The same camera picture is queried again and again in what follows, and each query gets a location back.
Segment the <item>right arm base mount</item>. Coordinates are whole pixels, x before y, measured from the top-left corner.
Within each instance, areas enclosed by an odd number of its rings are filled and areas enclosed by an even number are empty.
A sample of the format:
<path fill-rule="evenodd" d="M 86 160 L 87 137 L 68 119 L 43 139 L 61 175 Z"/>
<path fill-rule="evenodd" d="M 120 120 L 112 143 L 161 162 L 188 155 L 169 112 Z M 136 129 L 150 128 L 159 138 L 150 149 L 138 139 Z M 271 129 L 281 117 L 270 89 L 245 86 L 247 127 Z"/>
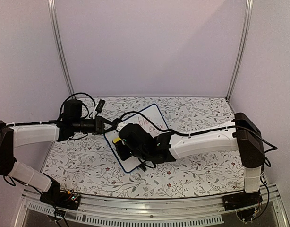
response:
<path fill-rule="evenodd" d="M 260 191 L 246 193 L 245 191 L 222 196 L 222 204 L 226 211 L 236 210 L 259 204 L 263 201 Z"/>

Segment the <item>blue framed whiteboard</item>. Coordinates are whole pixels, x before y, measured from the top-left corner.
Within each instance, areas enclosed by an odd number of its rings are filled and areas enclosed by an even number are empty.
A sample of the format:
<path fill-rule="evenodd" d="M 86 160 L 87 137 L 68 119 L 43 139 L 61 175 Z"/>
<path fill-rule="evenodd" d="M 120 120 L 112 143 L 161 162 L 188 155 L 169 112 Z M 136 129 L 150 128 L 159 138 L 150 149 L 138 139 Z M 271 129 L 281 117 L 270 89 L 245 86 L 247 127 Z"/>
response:
<path fill-rule="evenodd" d="M 155 126 L 157 126 L 161 130 L 168 129 L 167 123 L 162 116 L 162 113 L 159 107 L 156 104 L 151 104 L 148 107 L 139 111 L 143 114 L 147 119 L 149 119 Z M 140 125 L 147 133 L 149 133 L 152 137 L 155 137 L 161 133 L 161 131 L 157 130 L 146 118 L 142 117 L 140 114 L 127 114 L 122 119 L 129 120 L 129 123 Z M 130 157 L 126 161 L 122 161 L 117 154 L 115 145 L 113 144 L 113 140 L 118 137 L 119 131 L 111 131 L 109 133 L 104 134 L 104 138 L 109 145 L 111 151 L 113 152 L 117 162 L 123 169 L 125 173 L 131 173 L 141 162 L 136 157 Z"/>

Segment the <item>yellow whiteboard eraser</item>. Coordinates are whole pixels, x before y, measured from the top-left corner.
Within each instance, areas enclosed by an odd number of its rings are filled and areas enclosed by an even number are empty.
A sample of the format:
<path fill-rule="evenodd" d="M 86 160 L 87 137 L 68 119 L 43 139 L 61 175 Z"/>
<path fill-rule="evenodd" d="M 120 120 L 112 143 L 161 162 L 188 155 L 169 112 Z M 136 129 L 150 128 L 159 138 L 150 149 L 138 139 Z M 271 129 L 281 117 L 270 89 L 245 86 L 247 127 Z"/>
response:
<path fill-rule="evenodd" d="M 116 144 L 116 143 L 118 143 L 118 142 L 121 142 L 122 140 L 121 140 L 121 138 L 115 138 L 112 142 L 113 142 L 113 144 Z"/>

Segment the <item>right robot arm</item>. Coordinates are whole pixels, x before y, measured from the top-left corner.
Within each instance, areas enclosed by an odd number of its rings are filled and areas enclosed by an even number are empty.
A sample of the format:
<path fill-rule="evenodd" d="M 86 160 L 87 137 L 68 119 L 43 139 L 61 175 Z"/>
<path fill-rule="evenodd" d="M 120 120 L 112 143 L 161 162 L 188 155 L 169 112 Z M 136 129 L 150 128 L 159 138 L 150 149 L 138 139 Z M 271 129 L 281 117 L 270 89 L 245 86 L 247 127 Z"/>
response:
<path fill-rule="evenodd" d="M 159 129 L 160 134 L 153 137 L 138 123 L 128 123 L 117 130 L 118 136 L 112 143 L 123 161 L 135 157 L 157 165 L 196 154 L 239 151 L 244 167 L 244 192 L 238 196 L 242 206 L 253 202 L 259 191 L 262 168 L 267 164 L 264 144 L 271 151 L 277 150 L 262 138 L 260 130 L 244 113 L 235 113 L 234 119 L 223 125 L 190 133 Z"/>

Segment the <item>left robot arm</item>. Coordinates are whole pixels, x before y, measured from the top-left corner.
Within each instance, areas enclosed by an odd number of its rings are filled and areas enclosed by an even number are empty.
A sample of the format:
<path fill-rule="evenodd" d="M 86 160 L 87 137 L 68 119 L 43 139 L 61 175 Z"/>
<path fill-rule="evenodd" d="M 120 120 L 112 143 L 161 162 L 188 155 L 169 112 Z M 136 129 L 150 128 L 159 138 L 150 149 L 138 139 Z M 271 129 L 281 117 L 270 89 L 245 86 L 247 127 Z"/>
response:
<path fill-rule="evenodd" d="M 53 205 L 60 205 L 64 195 L 53 187 L 56 184 L 54 180 L 18 162 L 14 157 L 14 149 L 42 142 L 66 141 L 76 133 L 101 135 L 109 132 L 115 129 L 118 120 L 110 121 L 99 115 L 104 104 L 103 100 L 94 103 L 93 111 L 83 116 L 85 104 L 70 95 L 62 103 L 56 120 L 11 124 L 0 121 L 0 175 L 46 192 L 46 198 Z"/>

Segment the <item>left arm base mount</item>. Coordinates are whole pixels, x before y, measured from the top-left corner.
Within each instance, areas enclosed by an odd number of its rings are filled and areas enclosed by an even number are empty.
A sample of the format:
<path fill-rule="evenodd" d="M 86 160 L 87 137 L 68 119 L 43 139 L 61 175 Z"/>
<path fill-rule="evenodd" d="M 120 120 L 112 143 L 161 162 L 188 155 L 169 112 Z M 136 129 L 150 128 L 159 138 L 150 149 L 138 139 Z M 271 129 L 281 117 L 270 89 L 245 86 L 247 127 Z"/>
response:
<path fill-rule="evenodd" d="M 50 188 L 47 192 L 42 192 L 40 202 L 49 204 L 57 208 L 68 210 L 78 210 L 81 201 L 81 193 L 73 190 L 61 191 L 59 187 Z"/>

